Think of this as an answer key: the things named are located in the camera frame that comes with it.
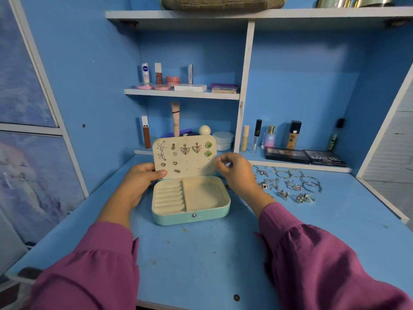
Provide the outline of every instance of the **brown bag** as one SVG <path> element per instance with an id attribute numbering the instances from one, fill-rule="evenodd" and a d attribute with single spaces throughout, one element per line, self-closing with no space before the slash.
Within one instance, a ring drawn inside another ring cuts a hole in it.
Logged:
<path id="1" fill-rule="evenodd" d="M 287 0 L 162 0 L 166 10 L 245 10 L 281 9 Z"/>

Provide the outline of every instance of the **blue tabletop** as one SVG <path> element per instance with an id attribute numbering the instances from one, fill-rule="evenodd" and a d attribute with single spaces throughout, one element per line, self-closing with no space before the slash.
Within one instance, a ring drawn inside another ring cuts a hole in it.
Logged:
<path id="1" fill-rule="evenodd" d="M 16 275 L 26 266 L 45 269 L 70 253 L 129 167 L 152 159 L 134 156 L 7 274 Z M 303 172 L 322 184 L 323 192 L 314 194 L 316 202 L 298 204 L 291 197 L 276 200 L 305 223 L 326 229 L 350 245 L 375 279 L 413 297 L 413 233 L 352 175 Z M 257 219 L 242 200 L 229 194 L 231 208 L 226 217 L 172 226 L 153 223 L 152 189 L 144 194 L 131 216 L 132 232 L 140 237 L 140 301 L 191 310 L 279 308 L 264 273 L 264 248 L 253 235 L 259 230 Z M 240 296 L 239 302 L 234 294 Z"/>

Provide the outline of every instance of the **mint green jewelry box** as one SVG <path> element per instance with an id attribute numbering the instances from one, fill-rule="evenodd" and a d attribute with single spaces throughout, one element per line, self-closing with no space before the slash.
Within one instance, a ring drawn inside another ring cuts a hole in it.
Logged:
<path id="1" fill-rule="evenodd" d="M 213 176 L 216 140 L 212 135 L 161 138 L 152 151 L 155 169 L 168 171 L 154 187 L 155 223 L 182 224 L 228 214 L 230 196 L 222 180 Z"/>

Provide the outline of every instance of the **person's right hand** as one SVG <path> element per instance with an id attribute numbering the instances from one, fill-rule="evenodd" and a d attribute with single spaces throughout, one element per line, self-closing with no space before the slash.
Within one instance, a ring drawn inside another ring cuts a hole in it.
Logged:
<path id="1" fill-rule="evenodd" d="M 242 199 L 260 191 L 251 164 L 239 153 L 227 152 L 215 159 L 215 167 L 227 179 L 231 189 Z"/>

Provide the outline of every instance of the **person's left hand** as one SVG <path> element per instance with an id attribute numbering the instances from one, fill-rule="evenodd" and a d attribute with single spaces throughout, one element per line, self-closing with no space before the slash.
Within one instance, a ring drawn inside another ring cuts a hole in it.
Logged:
<path id="1" fill-rule="evenodd" d="M 130 200 L 131 208 L 136 207 L 152 181 L 166 176 L 166 170 L 155 171 L 153 163 L 132 166 L 118 187 L 119 193 Z"/>

